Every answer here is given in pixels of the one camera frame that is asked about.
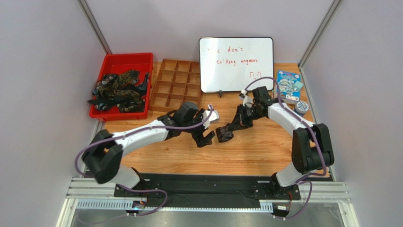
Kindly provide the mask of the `dark paisley tie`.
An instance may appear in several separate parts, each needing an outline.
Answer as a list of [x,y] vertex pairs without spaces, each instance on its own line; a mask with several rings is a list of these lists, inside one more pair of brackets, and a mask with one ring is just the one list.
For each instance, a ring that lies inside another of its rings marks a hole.
[[230,124],[228,123],[225,126],[218,127],[216,131],[216,135],[219,143],[224,143],[233,139],[234,134],[233,131],[229,129]]

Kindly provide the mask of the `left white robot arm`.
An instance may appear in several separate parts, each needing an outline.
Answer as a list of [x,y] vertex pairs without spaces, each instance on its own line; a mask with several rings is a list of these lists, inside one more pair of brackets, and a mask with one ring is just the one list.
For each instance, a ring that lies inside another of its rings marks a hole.
[[99,131],[76,159],[82,160],[98,184],[114,183],[127,192],[148,192],[138,187],[143,179],[137,170],[122,165],[122,158],[147,145],[178,137],[183,132],[191,134],[199,148],[210,145],[215,133],[203,134],[217,121],[219,114],[212,105],[200,109],[193,102],[184,102],[177,110],[138,128],[115,133]]

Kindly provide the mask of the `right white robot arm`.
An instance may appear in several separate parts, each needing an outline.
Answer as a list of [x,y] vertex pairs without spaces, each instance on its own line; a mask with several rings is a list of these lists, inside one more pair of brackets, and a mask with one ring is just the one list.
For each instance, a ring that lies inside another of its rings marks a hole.
[[327,172],[334,164],[334,153],[328,127],[314,124],[294,113],[281,100],[272,98],[266,87],[252,90],[253,98],[243,91],[243,103],[237,106],[232,122],[216,129],[219,142],[234,137],[233,132],[253,126],[253,121],[266,117],[275,121],[292,136],[291,163],[271,176],[270,193],[274,198],[290,194],[292,188],[319,170]]

